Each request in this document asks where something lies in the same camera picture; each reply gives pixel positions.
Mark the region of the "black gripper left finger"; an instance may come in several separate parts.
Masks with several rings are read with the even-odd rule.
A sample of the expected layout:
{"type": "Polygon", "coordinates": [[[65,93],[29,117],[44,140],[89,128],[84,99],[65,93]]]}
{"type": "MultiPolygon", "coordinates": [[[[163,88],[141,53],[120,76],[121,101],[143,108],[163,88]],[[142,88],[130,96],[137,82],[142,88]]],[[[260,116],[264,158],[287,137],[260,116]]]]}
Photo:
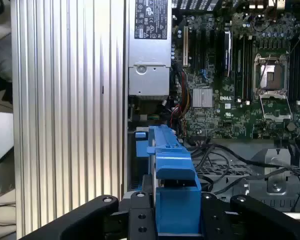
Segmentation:
{"type": "Polygon", "coordinates": [[[23,236],[24,240],[154,240],[150,196],[134,192],[118,200],[101,195],[23,236]]]}

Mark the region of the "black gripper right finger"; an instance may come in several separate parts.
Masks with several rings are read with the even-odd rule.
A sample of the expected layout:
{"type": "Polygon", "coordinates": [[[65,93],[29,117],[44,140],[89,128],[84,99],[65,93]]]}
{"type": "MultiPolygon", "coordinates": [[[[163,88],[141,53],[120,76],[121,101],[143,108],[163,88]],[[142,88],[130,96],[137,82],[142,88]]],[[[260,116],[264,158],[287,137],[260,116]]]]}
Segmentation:
{"type": "Polygon", "coordinates": [[[204,192],[201,231],[204,240],[300,240],[300,221],[247,195],[227,203],[204,192]]]}

